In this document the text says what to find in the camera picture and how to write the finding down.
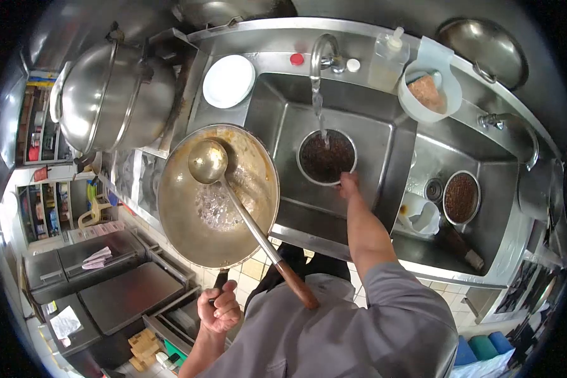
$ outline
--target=black pants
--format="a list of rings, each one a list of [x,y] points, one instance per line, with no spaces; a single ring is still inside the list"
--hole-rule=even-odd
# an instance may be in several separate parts
[[[292,268],[303,281],[305,280],[305,276],[310,274],[325,273],[351,282],[351,273],[349,272],[346,261],[315,253],[315,256],[313,256],[311,261],[307,264],[306,256],[302,248],[283,242],[279,246],[278,252],[282,259],[288,263],[290,268]],[[282,282],[284,282],[284,278],[281,276],[278,269],[271,265],[264,278],[258,283],[256,289],[252,290],[249,294],[244,308],[248,308],[249,302],[255,295],[263,291],[271,291]]]

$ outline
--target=faucet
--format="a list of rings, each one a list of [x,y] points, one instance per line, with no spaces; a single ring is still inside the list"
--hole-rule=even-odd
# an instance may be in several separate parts
[[[536,165],[537,158],[540,155],[540,146],[537,142],[536,133],[531,128],[531,125],[529,125],[521,117],[515,116],[514,114],[511,113],[487,114],[485,116],[480,116],[477,118],[477,123],[483,126],[484,128],[493,126],[498,130],[504,130],[505,124],[511,121],[517,121],[518,123],[520,123],[523,126],[523,128],[525,128],[525,130],[529,134],[529,137],[531,138],[531,142],[533,144],[533,153],[531,154],[531,158],[525,165],[527,171],[530,171],[533,168],[533,166]]]
[[[332,47],[332,55],[324,57],[324,48],[328,43]],[[342,60],[342,55],[340,55],[338,41],[336,41],[336,37],[329,33],[320,35],[313,45],[311,70],[309,71],[311,80],[320,80],[321,70],[325,70],[327,67],[331,67],[332,71],[336,73],[345,71],[345,63]]]

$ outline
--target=ladle handle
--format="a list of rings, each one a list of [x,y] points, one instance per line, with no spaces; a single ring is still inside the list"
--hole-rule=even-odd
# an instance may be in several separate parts
[[[238,197],[229,186],[227,180],[222,178],[221,181],[222,186],[224,186],[225,191],[229,195],[229,198],[233,201],[233,205],[238,210],[239,214],[241,215],[243,221],[248,226],[252,236],[258,241],[258,244],[262,247],[265,251],[266,255],[269,256],[275,268],[278,269],[279,273],[288,284],[290,289],[298,296],[298,298],[302,301],[302,303],[307,307],[309,310],[314,310],[315,308],[319,307],[319,301],[310,290],[309,286],[301,280],[301,278],[296,274],[292,268],[289,267],[288,263],[283,261],[279,253],[273,248],[273,245],[269,240],[266,238],[265,234],[261,231],[258,227],[254,218],[248,213],[248,210],[244,208],[242,202],[238,199]]]
[[[301,280],[296,272],[289,267],[287,262],[281,260],[277,264],[275,264],[275,268],[278,269],[279,273],[281,273],[289,288],[302,301],[305,307],[307,307],[309,310],[315,310],[319,307],[319,301],[315,297],[315,294],[313,294],[309,286],[307,286],[306,283]]]

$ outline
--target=running water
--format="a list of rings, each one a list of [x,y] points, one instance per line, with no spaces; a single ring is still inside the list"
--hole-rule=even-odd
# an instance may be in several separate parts
[[[328,133],[325,130],[324,116],[322,115],[322,108],[324,106],[324,97],[319,91],[320,84],[321,84],[320,79],[311,79],[311,93],[312,93],[311,98],[313,103],[313,111],[315,112],[315,116],[318,118],[319,131],[321,132],[321,137],[325,142],[325,148],[329,149],[329,138],[327,138]]]

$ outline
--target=white bottle cap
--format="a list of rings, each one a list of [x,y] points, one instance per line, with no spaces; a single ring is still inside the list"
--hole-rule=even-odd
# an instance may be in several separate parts
[[[357,72],[357,71],[359,71],[360,67],[361,67],[361,63],[359,63],[359,60],[357,60],[357,59],[349,59],[346,62],[346,68],[350,72]]]
[[[389,49],[398,51],[403,46],[403,41],[401,40],[401,36],[403,35],[403,28],[398,27],[393,32],[392,36],[389,36],[386,40],[386,44],[388,45]]]

